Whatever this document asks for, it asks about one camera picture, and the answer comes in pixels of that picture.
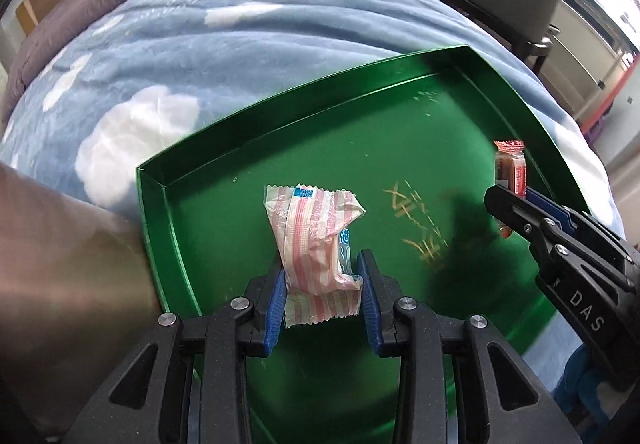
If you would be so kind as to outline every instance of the pink striped wrapper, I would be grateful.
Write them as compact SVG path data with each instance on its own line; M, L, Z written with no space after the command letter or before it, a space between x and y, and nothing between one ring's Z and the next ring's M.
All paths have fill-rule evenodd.
M285 325L358 314L362 278L347 274L338 257L338 235L365 212L355 195L267 186L264 207L287 279Z

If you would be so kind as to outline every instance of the white lettering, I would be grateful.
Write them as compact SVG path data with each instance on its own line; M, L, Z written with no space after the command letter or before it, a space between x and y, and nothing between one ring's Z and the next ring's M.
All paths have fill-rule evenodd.
M593 330L594 332L597 332L598 330L600 330L600 327L602 326L603 323L604 323L604 318L602 316L598 316L596 318L596 321L594 321L591 324L591 330Z
M580 305L580 302L582 301L582 293L577 290L575 291L574 296L571 298L571 305L573 305L574 307L577 307L578 305Z
M589 305L586 309L580 311L580 314L582 314L584 316L584 319L586 319L587 321L589 320L589 314L591 314L591 307L592 305Z

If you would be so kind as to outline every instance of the blue gripper pad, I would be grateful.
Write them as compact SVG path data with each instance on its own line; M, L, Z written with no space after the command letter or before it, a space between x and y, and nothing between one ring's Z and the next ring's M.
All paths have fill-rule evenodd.
M531 202L533 205L542 209L547 215L551 218L557 220L562 230L568 234L569 236L573 236L575 232L575 228L572 225L571 217L569 213L567 213L564 209L559 207L555 202L552 202L544 195L541 195L534 189L527 187L527 201Z
M380 355L382 348L382 323L380 321L380 304L376 297L369 277L369 269L363 255L358 254L358 272L362 277L362 299L360 301L360 314L364 317L364 325L367 329L367 340L373 351Z
M287 301L287 284L284 280L284 270L281 269L273 287L273 295L267 309L264 329L264 350L270 355L278 344L282 319L284 318L284 304Z

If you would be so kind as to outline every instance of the candy wrapper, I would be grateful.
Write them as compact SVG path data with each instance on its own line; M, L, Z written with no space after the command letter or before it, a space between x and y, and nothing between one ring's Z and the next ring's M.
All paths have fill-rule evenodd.
M524 143L521 140L496 140L495 183L524 198L527 194L527 163L524 159ZM498 221L500 234L509 238L513 230Z
M365 211L355 195L267 186L264 207L286 275L285 325L358 314L362 278L351 274L347 226Z

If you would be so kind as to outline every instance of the red snack package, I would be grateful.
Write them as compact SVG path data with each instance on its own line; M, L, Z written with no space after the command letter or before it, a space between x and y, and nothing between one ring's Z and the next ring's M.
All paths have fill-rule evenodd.
M521 140L496 140L495 183L524 198L527 194L527 163L524 159L524 142ZM513 230L498 221L500 234L509 238Z

